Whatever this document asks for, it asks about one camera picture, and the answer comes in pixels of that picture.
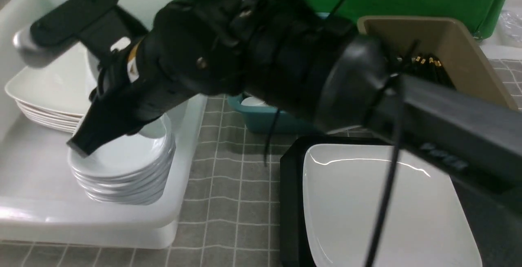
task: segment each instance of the white plastic bin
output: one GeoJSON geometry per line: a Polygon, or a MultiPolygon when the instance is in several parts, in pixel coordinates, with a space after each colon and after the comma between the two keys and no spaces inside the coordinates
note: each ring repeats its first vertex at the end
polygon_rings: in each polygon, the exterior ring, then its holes
{"type": "MultiPolygon", "coordinates": [[[[11,0],[0,11],[0,85],[24,67],[13,34],[64,1],[11,0]]],[[[120,1],[150,27],[171,0],[120,1]]],[[[0,239],[167,247],[175,238],[205,104],[206,97],[196,96],[168,113],[177,150],[163,196],[146,206],[115,205],[89,200],[77,185],[66,161],[71,135],[32,123],[0,93],[0,239]]]]}

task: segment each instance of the tile grout line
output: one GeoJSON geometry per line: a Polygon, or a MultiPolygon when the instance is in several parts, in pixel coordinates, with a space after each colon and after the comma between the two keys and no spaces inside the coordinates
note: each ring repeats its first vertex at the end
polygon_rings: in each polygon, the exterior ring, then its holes
{"type": "MultiPolygon", "coordinates": [[[[239,201],[238,199],[229,198],[227,196],[213,196],[211,198],[204,198],[204,199],[183,199],[183,201],[187,201],[187,202],[203,202],[203,201],[210,201],[210,200],[214,200],[214,199],[224,199],[224,200],[229,200],[229,201],[234,201],[234,202],[238,202],[239,201]]],[[[242,201],[242,202],[247,202],[247,203],[279,203],[279,202],[270,202],[270,201],[242,201]]]]}
{"type": "Polygon", "coordinates": [[[27,252],[26,256],[24,257],[24,261],[22,261],[22,263],[20,264],[20,267],[24,267],[24,265],[26,264],[27,259],[29,258],[35,244],[36,244],[35,241],[31,244],[31,247],[29,248],[29,251],[27,252]]]}
{"type": "Polygon", "coordinates": [[[136,256],[136,248],[134,248],[134,250],[132,251],[132,256],[130,256],[129,267],[132,267],[132,265],[134,264],[134,256],[136,256]]]}
{"type": "Polygon", "coordinates": [[[246,141],[246,125],[244,125],[245,131],[243,133],[243,154],[241,155],[241,174],[239,176],[239,197],[237,199],[237,217],[235,219],[235,242],[234,242],[234,259],[232,261],[232,267],[235,267],[235,258],[237,254],[237,236],[239,232],[239,211],[241,208],[241,187],[243,185],[243,167],[245,165],[245,141],[246,141]]]}
{"type": "Polygon", "coordinates": [[[513,80],[515,81],[515,84],[517,85],[518,90],[520,91],[520,93],[522,93],[522,88],[520,87],[519,83],[517,82],[517,79],[516,79],[516,77],[515,77],[515,74],[513,73],[513,70],[511,70],[511,68],[509,68],[509,66],[507,66],[506,63],[503,63],[502,61],[501,61],[501,63],[502,63],[505,67],[507,67],[507,70],[509,70],[509,73],[511,74],[511,76],[513,76],[513,80]]]}
{"type": "Polygon", "coordinates": [[[165,267],[168,267],[168,258],[170,258],[170,251],[171,250],[172,250],[172,247],[168,248],[168,251],[166,252],[165,267]]]}
{"type": "MultiPolygon", "coordinates": [[[[203,158],[203,159],[194,159],[194,162],[196,162],[196,161],[209,161],[209,160],[213,160],[213,159],[241,162],[241,160],[235,160],[235,159],[232,159],[232,158],[212,158],[212,157],[211,158],[203,158]]],[[[263,161],[244,161],[243,163],[263,163],[263,161]]]]}
{"type": "Polygon", "coordinates": [[[69,244],[65,245],[64,252],[62,253],[62,256],[60,257],[60,261],[58,261],[58,264],[56,264],[56,267],[60,267],[60,265],[62,265],[62,261],[65,258],[65,253],[67,252],[68,249],[69,249],[69,244]]]}
{"type": "MultiPolygon", "coordinates": [[[[270,146],[270,162],[268,163],[268,249],[272,246],[272,146],[270,146]]],[[[270,267],[270,251],[268,251],[268,267],[270,267]]]]}
{"type": "MultiPolygon", "coordinates": [[[[265,146],[263,144],[256,144],[256,143],[248,143],[248,144],[242,144],[242,143],[235,143],[235,142],[231,142],[231,141],[222,141],[222,142],[217,142],[217,141],[203,141],[203,142],[199,142],[199,144],[211,144],[211,143],[218,143],[218,144],[232,144],[232,145],[245,145],[245,146],[265,146]]],[[[292,144],[271,144],[271,146],[274,146],[274,147],[291,147],[292,144]]],[[[260,163],[261,161],[245,161],[245,163],[249,163],[249,162],[256,162],[256,163],[260,163]]]]}
{"type": "MultiPolygon", "coordinates": [[[[224,175],[217,175],[217,176],[214,176],[216,178],[228,178],[229,180],[235,180],[235,181],[239,181],[239,178],[233,178],[233,177],[230,177],[230,176],[224,176],[224,175]]],[[[202,178],[189,178],[188,180],[190,181],[202,181],[202,180],[207,180],[207,179],[210,179],[211,177],[202,177],[202,178]]],[[[253,179],[253,180],[249,180],[249,179],[246,179],[244,181],[250,181],[250,182],[269,182],[270,180],[260,180],[260,179],[253,179]]]]}
{"type": "MultiPolygon", "coordinates": [[[[209,189],[209,198],[212,196],[212,185],[214,184],[214,170],[216,169],[216,160],[218,158],[218,149],[219,149],[219,138],[221,137],[221,124],[223,123],[223,111],[225,109],[225,97],[223,96],[223,102],[221,104],[221,118],[219,120],[219,131],[218,131],[218,143],[216,144],[216,152],[214,153],[214,162],[212,164],[212,178],[210,179],[210,189],[209,189]]],[[[208,218],[210,217],[210,202],[211,200],[208,200],[208,206],[207,206],[207,221],[205,222],[205,232],[203,233],[203,247],[205,246],[206,240],[207,240],[207,230],[208,230],[208,218]]],[[[203,255],[205,254],[205,248],[201,251],[201,258],[199,260],[199,267],[203,266],[203,255]]]]}
{"type": "Polygon", "coordinates": [[[100,258],[101,249],[102,249],[102,248],[99,248],[99,249],[98,249],[98,253],[96,254],[95,261],[93,262],[93,267],[96,266],[97,260],[100,258]]]}
{"type": "MultiPolygon", "coordinates": [[[[209,219],[208,222],[225,222],[225,223],[233,223],[245,226],[280,226],[279,224],[267,224],[267,223],[236,223],[234,221],[230,221],[227,219],[209,219]]],[[[199,225],[205,222],[180,222],[180,225],[199,225]]]]}
{"type": "Polygon", "coordinates": [[[207,245],[206,247],[171,247],[172,250],[202,250],[202,249],[210,249],[210,248],[221,248],[226,250],[234,250],[238,251],[259,251],[259,252],[278,252],[279,249],[252,249],[252,248],[234,248],[229,247],[228,245],[207,245]]]}

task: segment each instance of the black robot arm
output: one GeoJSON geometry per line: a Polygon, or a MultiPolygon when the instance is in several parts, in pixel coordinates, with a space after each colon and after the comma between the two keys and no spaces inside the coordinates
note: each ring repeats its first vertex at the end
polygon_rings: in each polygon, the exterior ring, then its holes
{"type": "MultiPolygon", "coordinates": [[[[78,1],[102,3],[66,3],[78,1]]],[[[95,9],[109,12],[111,1],[95,9]]],[[[70,44],[89,40],[77,33],[99,22],[92,13],[62,7],[41,20],[83,19],[56,43],[70,44]]],[[[132,37],[127,48],[110,56],[91,50],[104,55],[99,84],[68,143],[84,155],[199,93],[248,92],[323,131],[364,126],[392,139],[398,111],[387,85],[390,62],[380,41],[358,34],[349,20],[321,20],[304,0],[174,0],[149,33],[129,16],[108,22],[132,37]]],[[[26,37],[54,48],[42,39],[49,28],[31,28],[26,37]]],[[[403,148],[522,216],[522,116],[410,76],[402,82],[403,148]]]]}

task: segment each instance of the screw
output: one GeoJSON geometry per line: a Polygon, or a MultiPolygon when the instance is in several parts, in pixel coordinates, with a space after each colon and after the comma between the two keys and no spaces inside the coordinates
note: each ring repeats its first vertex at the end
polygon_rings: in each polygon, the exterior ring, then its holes
{"type": "Polygon", "coordinates": [[[197,60],[196,60],[196,67],[199,68],[199,69],[205,69],[207,68],[207,61],[205,60],[205,58],[203,57],[199,57],[197,60]]]}
{"type": "Polygon", "coordinates": [[[239,14],[239,17],[240,17],[240,18],[248,18],[248,16],[250,16],[250,15],[252,15],[252,10],[247,9],[247,10],[242,11],[242,12],[239,14]]]}

